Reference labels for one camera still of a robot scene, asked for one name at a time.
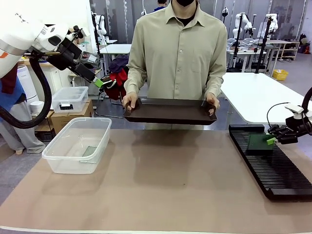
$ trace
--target black face mask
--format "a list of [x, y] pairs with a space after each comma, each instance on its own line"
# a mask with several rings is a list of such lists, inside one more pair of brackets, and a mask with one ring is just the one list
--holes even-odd
[[188, 6], [193, 3], [194, 0], [176, 0], [181, 6]]

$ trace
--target black rack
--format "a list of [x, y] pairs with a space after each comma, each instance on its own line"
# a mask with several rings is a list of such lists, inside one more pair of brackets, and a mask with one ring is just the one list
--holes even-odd
[[312, 184], [278, 147], [250, 153], [250, 135], [265, 134], [263, 125], [230, 125], [230, 136], [264, 195], [272, 201], [312, 201]]

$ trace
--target yellow crate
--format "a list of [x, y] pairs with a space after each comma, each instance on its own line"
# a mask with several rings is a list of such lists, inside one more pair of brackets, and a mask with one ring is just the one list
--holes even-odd
[[286, 77], [288, 76], [288, 72], [285, 70], [274, 70], [273, 72], [273, 78], [277, 80], [286, 80]]

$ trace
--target orange marking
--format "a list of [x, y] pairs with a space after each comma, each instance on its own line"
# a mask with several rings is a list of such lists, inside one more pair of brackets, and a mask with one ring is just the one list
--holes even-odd
[[0, 59], [4, 59], [5, 57], [8, 56], [8, 53], [7, 52], [4, 52], [1, 56], [0, 56]]

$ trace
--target person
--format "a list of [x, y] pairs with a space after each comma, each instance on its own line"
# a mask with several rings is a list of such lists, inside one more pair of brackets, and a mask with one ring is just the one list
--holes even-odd
[[154, 12], [161, 10], [167, 6], [167, 0], [157, 0], [157, 3], [158, 3], [158, 8], [155, 8]]
[[[26, 94], [17, 78], [17, 67], [16, 65], [0, 79], [0, 106], [9, 111], [13, 117], [28, 121], [32, 117], [26, 103]], [[21, 155], [25, 148], [28, 153], [41, 153], [45, 148], [45, 144], [36, 138], [34, 128], [15, 128], [2, 118], [0, 118], [0, 134], [17, 155]]]
[[[204, 99], [219, 108], [226, 44], [224, 24], [203, 12], [198, 0], [172, 0], [165, 9], [141, 17], [130, 51], [123, 105], [130, 103], [129, 111], [135, 107], [147, 79], [149, 98]], [[146, 129], [186, 127], [154, 124]]]

